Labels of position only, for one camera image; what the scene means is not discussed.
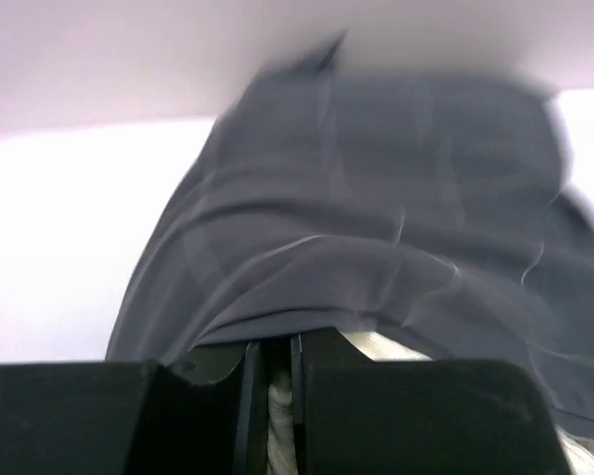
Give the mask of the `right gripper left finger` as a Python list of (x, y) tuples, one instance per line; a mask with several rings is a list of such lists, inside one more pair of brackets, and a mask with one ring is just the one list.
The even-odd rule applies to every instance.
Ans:
[(153, 363), (152, 474), (264, 474), (267, 375), (260, 342), (197, 347)]

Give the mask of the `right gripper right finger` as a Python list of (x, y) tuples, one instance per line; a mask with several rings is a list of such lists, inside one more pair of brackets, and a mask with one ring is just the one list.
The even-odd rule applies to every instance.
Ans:
[(296, 454), (301, 474), (367, 474), (371, 426), (360, 411), (370, 360), (338, 331), (293, 336)]

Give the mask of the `dark plaid pillowcase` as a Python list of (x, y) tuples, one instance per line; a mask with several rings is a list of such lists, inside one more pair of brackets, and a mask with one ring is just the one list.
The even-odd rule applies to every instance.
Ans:
[(490, 79), (341, 75), (339, 40), (214, 125), (128, 284), (107, 355), (334, 327), (527, 370), (594, 440), (594, 225), (545, 99)]

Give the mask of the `cream pillow with yellow edge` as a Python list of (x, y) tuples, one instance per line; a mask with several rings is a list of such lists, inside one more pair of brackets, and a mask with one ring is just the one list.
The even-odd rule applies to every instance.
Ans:
[[(338, 332), (356, 350), (373, 361), (429, 361), (431, 358), (377, 332)], [(296, 443), (293, 435), (296, 385), (284, 371), (272, 378), (268, 386), (267, 472), (296, 474)], [(563, 429), (556, 430), (566, 459), (574, 474), (594, 474), (594, 440), (575, 437)]]

